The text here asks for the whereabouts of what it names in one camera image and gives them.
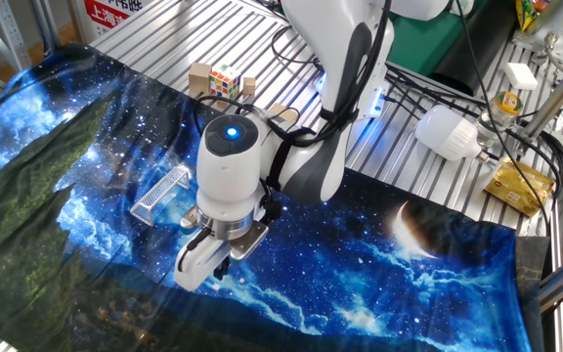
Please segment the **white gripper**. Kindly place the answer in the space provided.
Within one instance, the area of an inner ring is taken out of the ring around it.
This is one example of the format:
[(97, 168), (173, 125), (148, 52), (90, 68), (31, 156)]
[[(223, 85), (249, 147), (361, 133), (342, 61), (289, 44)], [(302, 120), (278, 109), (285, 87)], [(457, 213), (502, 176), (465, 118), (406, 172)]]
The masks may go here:
[(231, 266), (230, 251), (229, 242), (217, 240), (208, 229), (200, 229), (178, 253), (175, 282), (185, 290), (194, 291), (212, 274), (222, 281)]

